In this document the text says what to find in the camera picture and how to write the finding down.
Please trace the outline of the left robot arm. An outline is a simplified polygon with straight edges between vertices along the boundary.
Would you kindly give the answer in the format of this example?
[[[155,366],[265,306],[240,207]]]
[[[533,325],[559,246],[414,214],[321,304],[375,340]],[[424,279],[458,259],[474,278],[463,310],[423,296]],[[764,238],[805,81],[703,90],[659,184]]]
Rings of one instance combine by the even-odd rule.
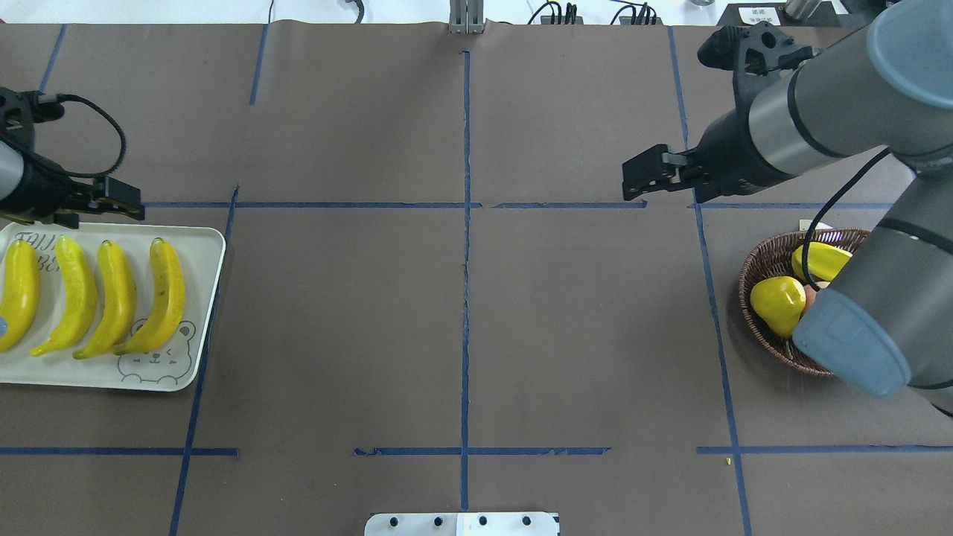
[[[111,176],[91,183],[75,181],[28,162],[10,144],[2,142],[1,217],[23,225],[57,225],[78,229],[81,214],[118,214],[143,221],[146,210],[138,188]]]

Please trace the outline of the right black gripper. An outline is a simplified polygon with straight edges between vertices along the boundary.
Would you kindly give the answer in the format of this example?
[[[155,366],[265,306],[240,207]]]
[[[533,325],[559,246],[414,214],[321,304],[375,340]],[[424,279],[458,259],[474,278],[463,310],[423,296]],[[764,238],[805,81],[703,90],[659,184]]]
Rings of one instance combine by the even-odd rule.
[[[748,112],[734,109],[712,122],[697,146],[675,152],[657,144],[622,163],[622,198],[694,189],[695,200],[752,196],[783,182],[753,145]]]

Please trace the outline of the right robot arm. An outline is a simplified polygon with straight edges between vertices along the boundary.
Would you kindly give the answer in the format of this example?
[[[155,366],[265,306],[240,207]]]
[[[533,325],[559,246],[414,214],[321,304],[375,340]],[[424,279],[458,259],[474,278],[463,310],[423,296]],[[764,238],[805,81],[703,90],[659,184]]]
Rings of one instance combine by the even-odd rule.
[[[882,164],[898,186],[792,339],[878,399],[902,391],[951,415],[951,3],[901,1],[825,48],[770,22],[725,26],[698,61],[731,74],[734,105],[695,146],[622,164],[622,196],[752,196],[867,156],[819,209]]]

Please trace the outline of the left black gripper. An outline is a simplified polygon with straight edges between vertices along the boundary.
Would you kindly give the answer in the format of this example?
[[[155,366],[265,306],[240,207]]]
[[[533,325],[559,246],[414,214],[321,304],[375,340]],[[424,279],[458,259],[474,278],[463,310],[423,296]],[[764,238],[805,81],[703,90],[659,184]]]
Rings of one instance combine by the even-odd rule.
[[[119,214],[145,220],[141,190],[111,176],[95,177],[92,189],[57,179],[20,153],[1,156],[1,217],[20,224],[79,229],[81,214]]]

